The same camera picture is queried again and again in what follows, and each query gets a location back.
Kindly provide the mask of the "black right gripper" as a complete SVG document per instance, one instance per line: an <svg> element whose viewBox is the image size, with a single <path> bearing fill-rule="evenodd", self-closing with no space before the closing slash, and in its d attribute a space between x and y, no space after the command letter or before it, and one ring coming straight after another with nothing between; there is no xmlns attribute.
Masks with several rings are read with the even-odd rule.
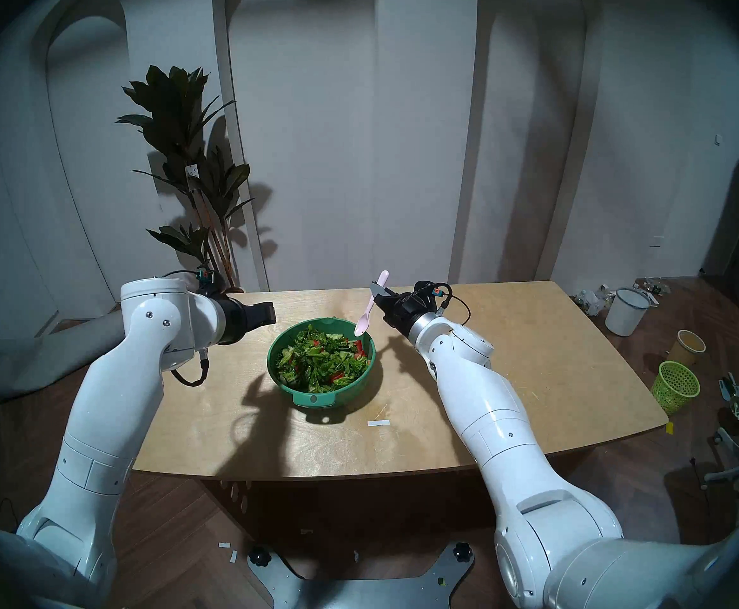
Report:
<svg viewBox="0 0 739 609"><path fill-rule="evenodd" d="M384 322L398 331L409 335L412 327L426 313L436 313L436 301L431 291L396 293L379 283L371 283L375 306L383 312Z"/></svg>

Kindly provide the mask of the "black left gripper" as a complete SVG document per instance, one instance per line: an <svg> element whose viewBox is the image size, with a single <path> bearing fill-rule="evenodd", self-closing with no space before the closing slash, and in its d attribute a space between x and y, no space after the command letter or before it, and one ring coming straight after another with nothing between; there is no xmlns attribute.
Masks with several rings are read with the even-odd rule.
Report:
<svg viewBox="0 0 739 609"><path fill-rule="evenodd" d="M256 327L270 326L277 322L272 302L245 305L230 296L214 296L214 301L220 306L224 317L218 345L235 344Z"/></svg>

